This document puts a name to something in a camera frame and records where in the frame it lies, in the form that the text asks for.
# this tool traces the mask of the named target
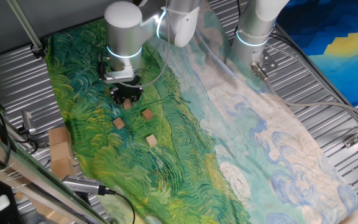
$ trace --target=small wooden cube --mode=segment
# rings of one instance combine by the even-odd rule
[[[130,99],[125,99],[122,105],[124,106],[124,110],[126,110],[132,107],[132,102]]]
[[[30,200],[31,204],[35,207],[36,211],[39,214],[45,215],[45,217],[50,218],[55,213],[55,210],[53,210],[50,207],[40,203],[36,199],[29,197],[29,200]]]
[[[50,166],[52,173],[60,180],[63,180],[67,175],[75,175],[74,160],[70,157],[52,161]]]
[[[17,192],[15,194],[15,198],[19,199],[19,200],[23,200],[24,198],[26,198],[27,196],[25,194],[23,194],[22,192]]]
[[[53,128],[48,131],[48,134],[49,144],[51,146],[60,144],[62,142],[69,142],[71,145],[70,132],[67,130],[66,126],[60,128]]]
[[[118,130],[120,130],[121,128],[125,127],[124,122],[122,121],[121,118],[117,118],[114,121],[112,121],[112,123],[118,128]]]
[[[142,115],[143,115],[144,119],[146,119],[146,121],[149,121],[150,119],[153,118],[153,113],[149,109],[144,110],[142,112]]]
[[[49,208],[48,206],[40,203],[36,199],[29,198],[32,205],[35,207],[36,211],[39,214],[44,215],[49,220],[54,221],[57,224],[71,224],[72,222],[64,217],[62,214],[56,212],[55,210]]]
[[[74,159],[73,149],[71,148],[71,144],[68,142],[52,145],[49,147],[49,149],[52,161],[58,161],[66,157]]]
[[[146,140],[150,147],[157,145],[157,139],[153,134],[147,137]]]

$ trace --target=metal grid floor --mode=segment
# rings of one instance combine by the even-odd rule
[[[40,148],[33,157],[50,171],[49,147],[48,144],[41,143],[49,143],[47,131],[63,126],[64,122],[53,94],[46,61],[35,58],[30,46],[0,55],[0,104],[5,107],[5,118],[15,128],[22,126],[22,110],[32,113],[37,133],[45,132],[33,138],[40,143]],[[32,150],[28,144],[24,148]],[[74,168],[77,176],[83,176],[76,157]],[[108,218],[95,195],[89,195],[89,202],[103,218]],[[27,197],[17,201],[17,207],[22,216],[31,216],[35,212]]]

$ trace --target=painted fabric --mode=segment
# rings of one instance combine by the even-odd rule
[[[206,1],[191,42],[171,45],[167,69],[131,109],[98,79],[105,43],[104,21],[55,34],[48,71],[84,174],[124,194],[136,223],[339,223],[358,209],[295,115],[234,59]],[[143,84],[166,51],[158,38],[143,46]],[[126,201],[99,199],[115,223],[132,222]]]

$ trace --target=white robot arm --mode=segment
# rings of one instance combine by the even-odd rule
[[[192,38],[197,23],[200,0],[143,0],[139,7],[119,1],[107,7],[107,49],[115,72],[105,74],[109,83],[131,82],[140,67],[142,44],[157,36],[177,47]],[[169,13],[169,27],[166,14]]]
[[[276,18],[289,0],[250,0],[239,19],[232,50],[247,67],[262,61]]]

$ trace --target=metal pipe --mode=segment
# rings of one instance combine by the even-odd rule
[[[0,141],[0,162],[5,158],[6,146]],[[8,168],[0,170],[0,181],[77,223],[86,224],[84,218],[92,223],[108,223],[20,147],[11,152]]]
[[[6,0],[7,3],[10,5],[11,9],[15,13],[17,19],[22,24],[27,35],[30,37],[31,42],[34,44],[37,50],[42,49],[42,43],[40,39],[37,37],[37,34],[33,30],[29,20],[25,16],[22,8],[20,7],[19,3],[16,0]]]

